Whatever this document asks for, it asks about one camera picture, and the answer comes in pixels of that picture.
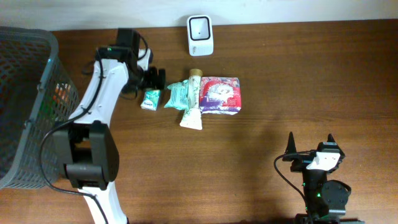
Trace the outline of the small teal tissue pack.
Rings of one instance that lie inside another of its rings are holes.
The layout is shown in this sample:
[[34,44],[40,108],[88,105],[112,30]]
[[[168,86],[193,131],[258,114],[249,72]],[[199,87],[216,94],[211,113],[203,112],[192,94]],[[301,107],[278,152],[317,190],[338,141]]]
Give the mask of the small teal tissue pack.
[[160,99],[160,90],[149,90],[144,93],[141,108],[144,110],[156,111]]

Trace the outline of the teal wipes packet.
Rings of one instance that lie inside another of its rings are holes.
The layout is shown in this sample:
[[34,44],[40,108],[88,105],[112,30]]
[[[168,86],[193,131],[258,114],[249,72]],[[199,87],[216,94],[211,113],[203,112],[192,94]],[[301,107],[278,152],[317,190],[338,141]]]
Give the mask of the teal wipes packet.
[[170,90],[170,99],[164,107],[186,110],[188,108],[188,80],[170,84],[167,89]]

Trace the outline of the white green tube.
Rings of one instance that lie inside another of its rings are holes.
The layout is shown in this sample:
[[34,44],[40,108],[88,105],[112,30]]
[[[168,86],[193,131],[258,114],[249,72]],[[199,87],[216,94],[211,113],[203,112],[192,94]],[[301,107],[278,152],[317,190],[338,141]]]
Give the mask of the white green tube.
[[188,79],[188,109],[184,111],[180,126],[184,128],[202,130],[201,111],[199,105],[200,82],[203,72],[200,69],[190,70]]

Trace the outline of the red purple tissue pack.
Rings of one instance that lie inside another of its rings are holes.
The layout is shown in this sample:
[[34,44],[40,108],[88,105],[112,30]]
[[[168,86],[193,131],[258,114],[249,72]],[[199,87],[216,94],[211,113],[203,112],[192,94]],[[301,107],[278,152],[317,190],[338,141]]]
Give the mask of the red purple tissue pack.
[[242,108],[241,86],[236,77],[202,77],[200,82],[202,114],[234,115]]

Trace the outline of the orange tissue pack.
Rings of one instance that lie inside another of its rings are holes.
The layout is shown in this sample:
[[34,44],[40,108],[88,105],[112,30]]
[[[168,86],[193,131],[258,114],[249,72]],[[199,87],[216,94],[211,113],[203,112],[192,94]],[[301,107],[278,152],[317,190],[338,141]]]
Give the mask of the orange tissue pack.
[[67,83],[58,83],[55,87],[55,93],[53,94],[53,100],[56,103],[67,103],[69,99],[71,85]]

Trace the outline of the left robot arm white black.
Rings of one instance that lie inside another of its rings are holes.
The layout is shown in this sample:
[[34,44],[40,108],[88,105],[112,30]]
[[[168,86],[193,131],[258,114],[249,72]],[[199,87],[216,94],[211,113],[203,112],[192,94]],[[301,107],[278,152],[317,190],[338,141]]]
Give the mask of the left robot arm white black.
[[86,92],[66,121],[46,135],[54,141],[60,173],[70,194],[86,200],[95,223],[128,223],[115,180],[119,152],[111,135],[111,117],[122,93],[162,90],[165,70],[152,67],[153,54],[140,48],[138,31],[120,28],[113,45],[98,47]]

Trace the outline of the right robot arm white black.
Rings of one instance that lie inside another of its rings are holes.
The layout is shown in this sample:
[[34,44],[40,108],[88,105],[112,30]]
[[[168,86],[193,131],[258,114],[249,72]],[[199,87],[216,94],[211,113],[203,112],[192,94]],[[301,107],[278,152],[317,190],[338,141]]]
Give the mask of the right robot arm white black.
[[[316,149],[299,152],[293,133],[289,133],[285,152],[274,159],[275,171],[302,197],[305,214],[296,214],[294,223],[363,223],[355,218],[344,219],[352,188],[339,180],[329,180],[343,162],[345,154],[331,134]],[[277,161],[290,162],[290,171],[302,174],[303,190],[298,189],[277,168]]]

